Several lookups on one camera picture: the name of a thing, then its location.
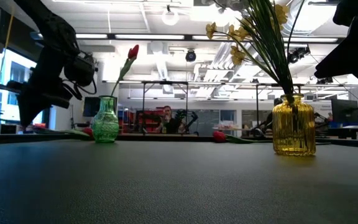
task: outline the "person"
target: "person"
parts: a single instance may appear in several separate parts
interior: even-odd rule
[[[328,120],[329,122],[334,120],[332,113],[328,113],[328,118],[327,118],[327,120]]]
[[[163,117],[161,119],[160,126],[157,128],[157,133],[164,134],[176,134],[179,132],[179,128],[182,127],[182,121],[177,121],[172,118],[172,109],[170,106],[163,107]]]
[[[281,98],[274,99],[274,106],[280,105],[283,103],[283,100]],[[259,124],[258,128],[265,131],[266,129],[272,129],[273,128],[273,112],[270,112],[267,116],[266,121]]]

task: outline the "table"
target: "table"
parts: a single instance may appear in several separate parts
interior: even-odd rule
[[[358,148],[0,144],[0,223],[358,223]]]
[[[157,133],[120,133],[120,136],[148,136],[148,137],[194,137],[197,138],[196,134],[157,134]]]
[[[329,128],[328,136],[338,136],[340,139],[351,137],[357,139],[358,128]]]

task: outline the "green glass vase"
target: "green glass vase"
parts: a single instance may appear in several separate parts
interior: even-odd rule
[[[100,96],[99,112],[92,124],[93,137],[98,143],[114,142],[117,138],[119,125],[114,112],[115,100],[112,96]]]

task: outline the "red tulip bud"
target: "red tulip bud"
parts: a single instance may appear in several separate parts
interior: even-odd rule
[[[138,52],[139,52],[139,45],[136,45],[133,49],[129,50],[128,59],[136,58]]]
[[[214,131],[213,137],[217,143],[226,142],[226,136],[220,131]]]
[[[91,139],[93,139],[93,131],[91,128],[84,128],[84,130],[82,130],[82,132],[84,132],[85,134],[88,134]]]

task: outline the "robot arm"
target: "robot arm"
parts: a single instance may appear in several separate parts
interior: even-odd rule
[[[340,1],[333,21],[338,25],[348,26],[348,35],[316,66],[314,75],[317,78],[329,78],[353,74],[358,78],[358,1]]]
[[[35,22],[44,40],[44,48],[29,81],[7,84],[20,91],[17,101],[21,125],[26,127],[42,110],[52,105],[68,108],[73,95],[80,100],[78,89],[94,83],[95,67],[92,56],[81,53],[74,28],[52,13],[41,0],[14,1]],[[63,68],[74,89],[59,77]]]
[[[187,133],[189,132],[189,127],[198,119],[197,114],[194,111],[179,110],[175,115],[175,120],[180,124],[182,119],[185,118],[189,112],[191,113],[191,121],[184,127],[184,130]]]

